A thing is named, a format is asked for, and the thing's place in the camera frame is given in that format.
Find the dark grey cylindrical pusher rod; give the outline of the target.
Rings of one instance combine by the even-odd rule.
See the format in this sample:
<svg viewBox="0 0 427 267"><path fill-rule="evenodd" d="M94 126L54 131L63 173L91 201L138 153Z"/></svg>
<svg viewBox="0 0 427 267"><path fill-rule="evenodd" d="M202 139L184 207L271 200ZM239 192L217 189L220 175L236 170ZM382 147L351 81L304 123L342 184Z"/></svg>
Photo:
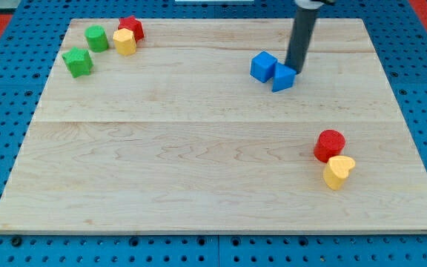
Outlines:
<svg viewBox="0 0 427 267"><path fill-rule="evenodd" d="M317 0L295 0L294 2L297 9L288 43L285 65L297 73L301 73L322 2Z"/></svg>

